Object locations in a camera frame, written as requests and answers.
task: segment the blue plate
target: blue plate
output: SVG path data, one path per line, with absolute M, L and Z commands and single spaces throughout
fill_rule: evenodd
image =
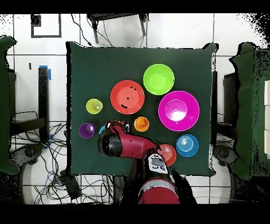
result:
M 176 141 L 177 152 L 184 157 L 191 157 L 198 152 L 199 142 L 193 135 L 182 135 Z
M 105 125 L 103 127 L 100 128 L 99 130 L 99 135 L 101 134 L 101 132 L 103 132 L 103 130 L 105 129 Z

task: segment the chair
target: chair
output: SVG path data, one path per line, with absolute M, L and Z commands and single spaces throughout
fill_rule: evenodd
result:
M 145 36 L 146 31 L 145 31 L 143 23 L 146 21 L 146 15 L 147 15 L 146 13 L 103 13 L 103 14 L 96 13 L 96 14 L 87 14 L 87 18 L 91 21 L 92 26 L 93 26 L 95 42 L 99 43 L 98 34 L 97 34 L 99 21 L 110 20 L 112 18 L 120 18 L 120 17 L 125 17 L 125 16 L 130 16 L 130 15 L 138 15 L 138 14 L 139 14 L 139 19 L 140 19 L 140 23 L 141 23 L 142 34 L 143 34 L 143 36 Z

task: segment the green cloth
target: green cloth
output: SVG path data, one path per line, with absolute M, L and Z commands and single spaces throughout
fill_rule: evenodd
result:
M 211 56 L 216 44 L 204 49 L 134 49 L 134 48 L 84 48 L 70 42 L 71 48 L 71 173 L 115 174 L 130 173 L 133 159 L 106 157 L 99 153 L 97 141 L 99 129 L 107 120 L 128 120 L 134 123 L 139 116 L 150 122 L 146 132 L 140 133 L 132 127 L 133 135 L 156 139 L 162 144 L 176 147 L 183 134 L 192 134 L 199 141 L 196 155 L 186 158 L 177 153 L 174 167 L 179 174 L 211 176 L 209 168 Z M 183 90 L 191 93 L 200 106 L 197 123 L 185 132 L 173 132 L 164 127 L 158 117 L 158 105 L 162 96 L 147 92 L 143 86 L 143 74 L 152 64 L 169 66 L 175 75 L 171 91 Z M 135 114 L 123 115 L 111 105 L 110 93 L 116 83 L 133 80 L 144 90 L 142 108 Z M 89 114 L 86 102 L 99 99 L 103 109 L 96 115 Z M 95 134 L 90 139 L 79 135 L 83 123 L 94 123 Z
M 11 102 L 9 99 L 9 82 L 6 52 L 15 41 L 9 36 L 0 38 L 0 91 L 1 91 L 1 109 L 0 109 L 0 171 L 8 174 L 17 174 L 18 167 L 9 161 L 9 143 L 10 143 L 10 122 L 11 122 Z
M 270 176 L 270 160 L 264 153 L 264 81 L 270 79 L 270 51 L 244 43 L 232 61 L 240 80 L 236 123 L 240 158 L 230 167 L 244 180 Z

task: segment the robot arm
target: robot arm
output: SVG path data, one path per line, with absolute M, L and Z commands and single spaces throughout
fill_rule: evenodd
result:
M 128 122 L 107 122 L 98 140 L 102 154 L 143 160 L 144 182 L 138 192 L 138 203 L 179 203 L 159 146 L 152 140 L 130 135 Z
M 130 135 L 129 122 L 107 122 L 105 130 L 98 140 L 98 149 L 102 154 L 116 157 L 144 159 L 147 150 L 158 148 L 152 140 Z

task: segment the orange cup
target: orange cup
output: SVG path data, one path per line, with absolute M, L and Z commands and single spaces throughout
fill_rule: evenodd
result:
M 167 166 L 171 166 L 176 160 L 176 151 L 171 145 L 160 145 L 160 150 L 158 150 L 158 154 L 164 157 Z
M 145 132 L 149 128 L 149 121 L 145 117 L 138 117 L 134 122 L 134 127 L 139 132 Z

